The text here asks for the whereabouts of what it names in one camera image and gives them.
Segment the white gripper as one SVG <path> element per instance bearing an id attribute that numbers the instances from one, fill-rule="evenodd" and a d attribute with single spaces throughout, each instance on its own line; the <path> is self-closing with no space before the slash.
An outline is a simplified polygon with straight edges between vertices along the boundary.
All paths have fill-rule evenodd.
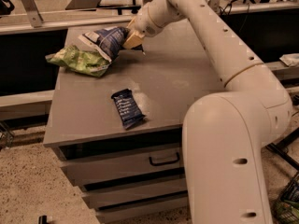
<path id="1" fill-rule="evenodd" d="M 127 28 L 129 35 L 123 43 L 125 49 L 133 49 L 143 43 L 144 37 L 154 37 L 162 31 L 150 16 L 150 4 L 147 3 L 140 8 L 134 18 L 129 22 Z"/>

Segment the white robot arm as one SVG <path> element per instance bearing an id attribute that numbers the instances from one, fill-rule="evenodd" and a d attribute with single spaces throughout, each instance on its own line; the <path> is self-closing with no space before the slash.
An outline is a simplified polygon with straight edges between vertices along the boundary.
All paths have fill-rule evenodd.
<path id="1" fill-rule="evenodd" d="M 192 224 L 273 224 L 262 147 L 286 131 L 292 101 L 206 0 L 152 0 L 130 22 L 130 49 L 187 19 L 224 87 L 194 102 L 182 129 Z"/>

